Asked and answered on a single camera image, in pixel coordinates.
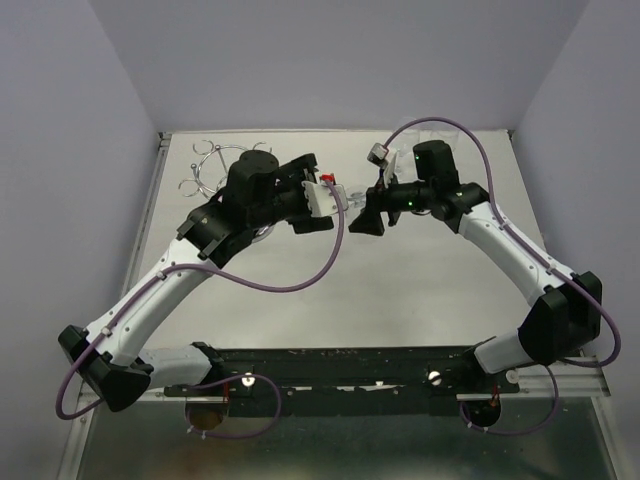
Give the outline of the textured glass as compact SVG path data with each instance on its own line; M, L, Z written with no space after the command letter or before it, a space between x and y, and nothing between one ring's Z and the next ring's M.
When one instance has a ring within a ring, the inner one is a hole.
M366 205L367 187L363 185L354 185L346 189L346 198L348 202L348 212L357 215Z

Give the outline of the chrome wine glass rack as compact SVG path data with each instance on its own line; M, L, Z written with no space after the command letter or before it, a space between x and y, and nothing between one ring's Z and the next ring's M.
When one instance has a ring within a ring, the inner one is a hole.
M197 159L190 165L191 174L178 184L186 198L215 196L226 185L229 167L249 148L237 144L218 144L212 140L196 141L192 151Z

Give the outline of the tall stemmed wine glass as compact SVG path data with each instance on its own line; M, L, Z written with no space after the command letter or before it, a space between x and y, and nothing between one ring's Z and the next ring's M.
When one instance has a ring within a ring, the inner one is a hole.
M431 132L431 139L443 141L454 151L459 141L459 134L460 132L455 129L433 130Z

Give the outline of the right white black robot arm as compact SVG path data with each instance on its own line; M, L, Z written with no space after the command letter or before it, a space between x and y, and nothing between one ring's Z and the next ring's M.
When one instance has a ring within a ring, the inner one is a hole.
M417 179L401 183L392 172L392 152L381 144L372 147L368 159L379 168L379 178L350 232L381 236L402 213L426 210L484 252L530 307L517 329L472 349L459 370L467 389L483 391L497 373L514 367L548 366L599 335L602 284L593 273L576 274L556 262L492 207L483 187L461 183L447 143L419 143L413 156Z

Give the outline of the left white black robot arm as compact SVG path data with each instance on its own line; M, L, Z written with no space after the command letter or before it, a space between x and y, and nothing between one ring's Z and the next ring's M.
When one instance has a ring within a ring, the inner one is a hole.
M79 375L113 412L133 405L146 391L188 386L214 393L222 380L215 350L194 342L182 348L145 345L176 307L203 282L219 276L249 288L276 292L224 271L257 234L279 222L297 234L339 230L348 207L343 186L318 176L314 155L284 165L263 150L242 152L225 185L192 210L151 270L123 298L86 327L67 326L58 342Z

